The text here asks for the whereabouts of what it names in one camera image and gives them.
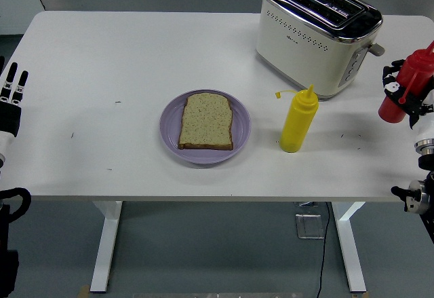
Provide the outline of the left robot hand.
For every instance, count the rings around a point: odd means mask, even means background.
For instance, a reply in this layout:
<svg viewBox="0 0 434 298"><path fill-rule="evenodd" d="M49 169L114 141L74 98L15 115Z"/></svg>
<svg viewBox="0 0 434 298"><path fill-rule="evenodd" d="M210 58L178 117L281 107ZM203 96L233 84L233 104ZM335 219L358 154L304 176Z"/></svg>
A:
<svg viewBox="0 0 434 298"><path fill-rule="evenodd" d="M18 63L13 62L9 66L3 86L1 87L1 163L5 161L8 147L17 137L24 87L28 79L28 71L23 71L19 77L16 87L13 88L14 80L18 70Z"/></svg>

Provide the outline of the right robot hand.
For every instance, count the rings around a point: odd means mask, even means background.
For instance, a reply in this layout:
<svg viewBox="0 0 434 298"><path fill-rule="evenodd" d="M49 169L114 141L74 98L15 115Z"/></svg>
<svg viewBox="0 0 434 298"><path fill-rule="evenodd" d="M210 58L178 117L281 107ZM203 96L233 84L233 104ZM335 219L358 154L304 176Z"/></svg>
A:
<svg viewBox="0 0 434 298"><path fill-rule="evenodd" d="M414 147L433 144L433 64L396 60L382 72L385 98L378 110L386 122L396 124L405 116L414 131Z"/></svg>

